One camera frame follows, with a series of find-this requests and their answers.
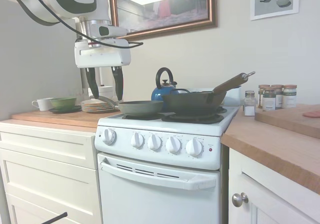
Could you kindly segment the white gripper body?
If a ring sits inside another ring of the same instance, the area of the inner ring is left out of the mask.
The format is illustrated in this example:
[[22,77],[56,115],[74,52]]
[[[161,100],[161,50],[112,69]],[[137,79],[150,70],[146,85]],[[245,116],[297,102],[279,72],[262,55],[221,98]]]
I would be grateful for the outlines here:
[[78,68],[117,67],[131,63],[130,49],[89,47],[87,41],[75,43],[74,56]]

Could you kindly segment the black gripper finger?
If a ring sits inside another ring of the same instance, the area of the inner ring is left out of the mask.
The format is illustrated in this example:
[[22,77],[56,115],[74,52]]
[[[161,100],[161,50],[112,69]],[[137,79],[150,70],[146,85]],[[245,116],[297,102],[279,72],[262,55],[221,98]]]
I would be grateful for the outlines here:
[[121,101],[123,98],[123,91],[124,91],[124,77],[123,71],[121,66],[118,67],[111,67],[112,75],[115,82],[115,94],[118,101]]
[[99,88],[97,86],[96,82],[96,71],[95,68],[85,68],[85,74],[87,78],[88,85],[91,89],[92,95],[94,96],[95,99],[99,98]]

